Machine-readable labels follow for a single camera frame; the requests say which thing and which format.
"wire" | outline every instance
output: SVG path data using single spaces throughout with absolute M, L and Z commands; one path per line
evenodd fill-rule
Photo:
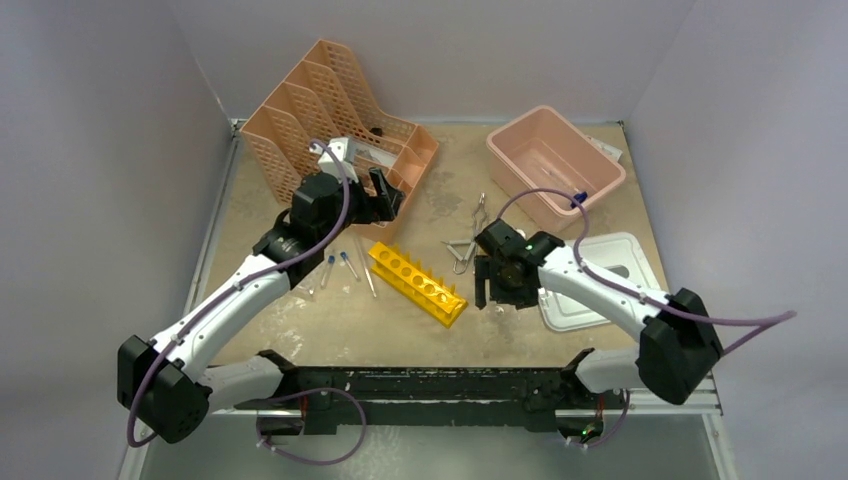
M 618 429 L 621 428 L 621 426 L 624 424 L 624 419 L 627 417 L 627 412 L 629 410 L 630 410 L 630 391 L 625 390 L 624 391 L 624 406 L 621 407 L 621 415 L 618 416 L 618 420 L 615 421 L 615 423 L 612 425 L 612 428 L 609 429 L 609 431 L 606 433 L 606 435 L 603 435 L 600 439 L 598 439 L 597 442 L 584 443 L 583 445 L 585 445 L 585 448 L 600 447 L 601 445 L 603 445 L 607 441 L 609 441 L 609 439 L 613 435 L 615 435 L 615 432 L 617 432 Z
M 284 397 L 277 398 L 269 398 L 267 401 L 271 403 L 282 403 L 289 400 L 294 400 L 295 398 L 305 398 L 307 395 L 311 395 L 313 393 L 318 392 L 332 392 L 338 393 L 339 395 L 346 397 L 353 403 L 353 406 L 356 407 L 357 412 L 359 412 L 359 419 L 362 421 L 362 431 L 359 432 L 359 438 L 356 440 L 356 444 L 348 450 L 347 453 L 342 455 L 341 457 L 334 458 L 332 460 L 313 460 L 311 458 L 304 458 L 299 455 L 295 455 L 293 453 L 286 452 L 285 450 L 280 450 L 276 445 L 271 444 L 268 441 L 268 438 L 262 436 L 262 431 L 259 428 L 259 419 L 256 419 L 256 436 L 259 438 L 259 443 L 256 444 L 257 447 L 264 446 L 268 450 L 282 457 L 288 458 L 289 460 L 294 460 L 296 462 L 304 463 L 306 465 L 314 465 L 314 466 L 327 466 L 327 465 L 335 465 L 337 463 L 341 463 L 348 458 L 350 458 L 359 447 L 362 446 L 362 442 L 365 440 L 365 431 L 368 428 L 368 424 L 365 422 L 365 410 L 362 409 L 362 404 L 360 404 L 353 395 L 345 392 L 344 390 L 340 390 L 338 388 L 332 387 L 321 387 L 321 388 L 313 388 L 312 390 L 304 390 L 302 392 L 294 393 L 291 395 L 286 395 Z
M 737 340 L 736 342 L 734 342 L 733 344 L 731 344 L 730 346 L 728 346 L 724 350 L 724 356 L 728 355 L 730 352 L 741 347 L 742 345 L 744 345 L 745 343 L 750 341 L 752 338 L 763 333 L 764 331 L 768 330 L 769 328 L 777 325 L 778 323 L 785 322 L 786 320 L 789 320 L 790 318 L 793 318 L 796 315 L 798 315 L 798 313 L 795 312 L 794 310 L 788 310 L 788 311 L 786 311 L 786 312 L 784 312 L 780 315 L 775 315 L 775 316 L 772 316 L 772 317 L 755 318 L 755 319 L 718 318 L 718 317 L 707 317 L 707 316 L 703 316 L 703 315 L 696 315 L 694 313 L 684 312 L 683 310 L 679 310 L 679 309 L 674 308 L 670 305 L 666 305 L 665 303 L 662 303 L 658 300 L 654 300 L 653 298 L 650 298 L 650 297 L 648 297 L 648 296 L 646 296 L 646 295 L 644 295 L 644 294 L 642 294 L 642 293 L 640 293 L 636 290 L 631 290 L 627 287 L 624 287 L 624 286 L 619 285 L 615 282 L 607 280 L 607 279 L 601 277 L 600 275 L 598 275 L 597 273 L 593 272 L 586 265 L 586 262 L 584 261 L 583 256 L 580 254 L 580 243 L 583 242 L 583 240 L 589 234 L 589 212 L 586 211 L 586 207 L 584 207 L 582 203 L 576 201 L 574 199 L 574 197 L 572 197 L 568 193 L 565 193 L 562 190 L 557 190 L 557 189 L 554 189 L 554 188 L 532 188 L 530 190 L 525 190 L 525 191 L 519 193 L 518 195 L 515 195 L 514 197 L 507 200 L 507 202 L 504 204 L 503 208 L 501 208 L 501 210 L 498 212 L 497 218 L 501 218 L 501 216 L 506 211 L 506 209 L 510 205 L 515 203 L 516 200 L 523 197 L 524 195 L 529 195 L 531 193 L 550 193 L 550 194 L 553 194 L 553 195 L 559 195 L 559 196 L 565 197 L 568 200 L 570 200 L 580 210 L 580 214 L 583 216 L 583 231 L 580 232 L 580 235 L 578 235 L 577 239 L 574 241 L 574 247 L 573 247 L 574 260 L 576 260 L 577 264 L 580 265 L 581 269 L 584 272 L 586 272 L 586 275 L 588 275 L 590 278 L 597 281 L 598 283 L 600 283 L 600 284 L 602 284 L 606 287 L 612 288 L 615 291 L 618 291 L 620 293 L 623 293 L 625 295 L 628 295 L 630 297 L 638 299 L 640 302 L 647 303 L 648 305 L 659 308 L 660 310 L 668 312 L 668 313 L 675 315 L 677 317 L 684 318 L 686 320 L 691 320 L 691 321 L 694 321 L 694 322 L 701 322 L 701 323 L 709 323 L 709 324 L 713 324 L 713 325 L 725 325 L 725 326 L 730 326 L 730 327 L 758 327 L 758 328 L 754 329 L 753 331 L 749 332 L 747 335 L 740 338 L 739 340 Z
M 311 257 L 312 255 L 316 254 L 321 249 L 326 247 L 331 241 L 333 241 L 333 239 L 336 238 L 336 235 L 339 234 L 342 227 L 344 226 L 344 222 L 345 222 L 345 219 L 347 217 L 347 211 L 348 211 L 348 208 L 350 208 L 350 185 L 348 185 L 348 178 L 347 178 L 347 175 L 345 174 L 344 165 L 342 164 L 342 161 L 339 160 L 339 157 L 337 157 L 336 154 L 333 153 L 333 150 L 330 147 L 328 147 L 327 144 L 325 144 L 324 142 L 313 138 L 310 141 L 310 144 L 317 145 L 325 153 L 330 155 L 330 158 L 333 160 L 333 163 L 339 169 L 339 175 L 341 175 L 341 183 L 342 183 L 342 210 L 339 213 L 339 218 L 338 218 L 338 220 L 336 220 L 336 223 L 335 223 L 335 225 L 333 225 L 333 228 L 330 230 L 330 233 L 328 233 L 327 236 L 324 237 L 320 242 L 316 243 L 315 246 L 313 246 L 309 250 L 301 253 L 300 255 L 298 255 L 294 258 L 291 258 L 291 259 L 286 260 L 284 262 L 280 262 L 276 265 L 273 265 L 273 266 L 268 267 L 266 269 L 260 270 L 256 273 L 251 274 L 251 275 L 247 275 L 241 282 L 239 282 L 239 284 L 242 285 L 242 286 L 247 285 L 250 282 L 252 282 L 252 281 L 254 281 L 254 280 L 256 280 L 256 279 L 258 279 L 262 276 L 265 276 L 265 275 L 267 275 L 271 272 L 283 271 L 283 270 L 291 267 L 292 265 L 294 265 L 298 262 L 301 262 L 308 257 Z M 206 317 L 206 315 L 209 314 L 209 312 L 211 312 L 218 305 L 220 305 L 221 302 L 223 302 L 224 300 L 229 298 L 230 295 L 236 293 L 238 290 L 239 290 L 239 288 L 237 288 L 236 285 L 231 285 L 229 288 L 227 288 L 226 290 L 221 292 L 220 295 L 218 295 L 217 297 L 210 300 L 206 305 L 204 305 L 200 310 L 198 310 L 198 312 L 191 318 L 191 320 L 186 322 L 185 326 L 183 326 L 183 328 L 181 328 L 177 332 L 175 339 L 169 341 L 168 344 L 165 345 L 165 348 L 163 348 L 162 351 L 159 353 L 159 355 L 156 357 L 156 359 L 153 360 L 153 363 L 150 365 L 150 368 L 147 369 L 147 372 L 144 374 L 144 377 L 141 379 L 141 383 L 139 384 L 138 390 L 136 390 L 135 396 L 133 397 L 132 404 L 130 405 L 130 414 L 129 414 L 129 418 L 127 419 L 127 444 L 129 444 L 130 447 L 133 447 L 133 448 L 143 447 L 144 445 L 147 445 L 154 438 L 157 437 L 157 434 L 154 432 L 151 435 L 143 438 L 142 440 L 136 440 L 135 439 L 135 422 L 138 419 L 138 410 L 141 406 L 141 399 L 142 399 L 142 397 L 144 397 L 144 394 L 147 392 L 147 389 L 150 386 L 150 382 L 153 380 L 153 377 L 156 375 L 156 372 L 159 371 L 159 367 L 162 366 L 162 363 L 164 363 L 164 361 L 168 357 L 168 355 L 174 350 L 174 348 L 177 346 L 177 343 L 182 341 L 182 339 L 186 335 L 188 335 L 189 332 L 191 332 L 192 328 L 194 328 L 201 320 L 203 320 Z

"pink plastic basket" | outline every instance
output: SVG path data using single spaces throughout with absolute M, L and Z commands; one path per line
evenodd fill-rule
M 490 175 L 508 195 L 537 187 L 575 195 L 586 192 L 591 210 L 624 182 L 625 172 L 582 132 L 542 105 L 495 130 L 486 142 L 492 151 Z M 558 232 L 580 217 L 566 198 L 547 193 L 527 195 L 518 206 L 539 227 Z

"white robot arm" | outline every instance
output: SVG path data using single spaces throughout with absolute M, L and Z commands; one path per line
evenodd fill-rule
M 578 388 L 591 393 L 648 388 L 679 405 L 722 356 L 721 342 L 712 325 L 675 317 L 644 301 L 653 299 L 706 316 L 703 302 L 691 291 L 683 289 L 670 295 L 635 285 L 586 260 L 578 264 L 573 249 L 559 238 L 538 232 L 525 240 L 501 219 L 487 226 L 476 241 L 487 254 L 475 259 L 478 308 L 486 305 L 487 281 L 488 299 L 517 308 L 535 306 L 541 287 L 577 300 L 639 343 L 614 351 L 581 352 L 571 364 Z M 586 268 L 608 282 L 638 291 L 640 298 L 599 283 Z
M 376 196 L 369 196 L 353 168 L 350 142 L 341 137 L 329 143 L 340 165 L 323 152 L 318 160 L 322 172 L 303 179 L 291 209 L 277 217 L 253 253 L 209 298 L 149 341 L 133 336 L 124 342 L 118 350 L 118 401 L 130 409 L 131 418 L 137 415 L 173 443 L 197 428 L 207 412 L 276 391 L 283 374 L 271 353 L 238 365 L 209 364 L 256 314 L 321 264 L 320 245 L 339 226 L 395 219 L 405 194 L 373 168 L 369 175 Z

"metal tool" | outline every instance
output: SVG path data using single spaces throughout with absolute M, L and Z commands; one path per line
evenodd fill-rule
M 466 272 L 466 270 L 468 270 L 468 264 L 474 257 L 474 253 L 477 251 L 477 244 L 474 242 L 474 237 L 476 237 L 483 227 L 486 226 L 486 221 L 488 220 L 489 214 L 486 212 L 486 194 L 481 193 L 480 200 L 477 202 L 477 208 L 471 212 L 471 238 L 468 240 L 450 240 L 442 242 L 447 245 L 448 251 L 456 259 L 453 262 L 453 273 L 462 275 Z M 464 255 L 454 248 L 462 245 L 468 245 Z
M 342 255 L 342 260 L 344 260 L 345 264 L 347 264 L 347 268 L 350 269 L 350 273 L 353 274 L 353 278 L 355 278 L 357 282 L 361 281 L 362 279 L 359 278 L 359 274 L 356 273 L 356 269 L 353 268 L 353 263 L 351 263 L 350 257 L 347 256 L 347 253 L 342 252 L 341 255 Z
M 336 263 L 336 257 L 330 255 L 327 257 L 327 268 L 324 269 L 324 275 L 321 276 L 321 288 L 327 288 L 327 280 L 330 279 L 330 271 L 333 270 L 333 265 Z
M 374 280 L 371 279 L 371 271 L 368 269 L 368 260 L 366 260 L 367 257 L 365 256 L 365 247 L 362 246 L 362 238 L 359 235 L 354 235 L 353 243 L 356 244 L 356 251 L 359 252 L 359 260 L 362 262 L 365 278 L 368 279 L 368 286 L 371 287 L 371 295 L 377 298 L 377 290 L 374 289 Z

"floor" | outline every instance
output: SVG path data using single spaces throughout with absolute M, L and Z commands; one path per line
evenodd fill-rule
M 516 312 L 511 308 L 474 303 L 473 274 L 451 272 L 453 257 L 442 240 L 470 236 L 471 212 L 481 192 L 488 198 L 490 216 L 507 200 L 489 178 L 491 154 L 486 136 L 496 126 L 433 125 L 430 133 L 440 150 L 433 160 L 421 194 L 413 199 L 394 241 L 435 276 L 455 283 L 469 307 L 450 329 L 427 315 L 379 278 L 374 278 L 374 299 L 363 278 L 356 282 L 347 267 L 337 264 L 326 289 L 316 288 L 310 296 L 299 288 L 279 299 L 255 317 L 215 359 L 217 364 L 245 360 L 263 349 L 274 349 L 300 365 L 360 366 L 554 366 L 567 364 L 580 350 L 619 348 L 632 340 L 613 325 L 569 333 L 548 330 L 537 309 Z M 630 232 L 641 244 L 663 288 L 665 276 L 657 253 L 639 183 L 619 125 L 583 128 L 625 154 L 621 165 L 627 180 L 591 211 L 590 235 Z M 265 184 L 259 166 L 248 151 L 240 160 L 232 194 L 224 216 L 221 235 L 210 270 L 207 293 L 226 280 L 250 253 L 250 248 L 267 231 L 283 206 L 278 205 Z M 532 234 L 539 228 L 518 207 L 504 217 L 511 225 Z M 580 222 L 556 233 L 573 239 Z M 337 255 L 346 251 L 362 275 L 362 259 L 344 232 L 328 248 Z M 365 240 L 366 250 L 373 242 Z M 317 283 L 316 269 L 305 283 Z

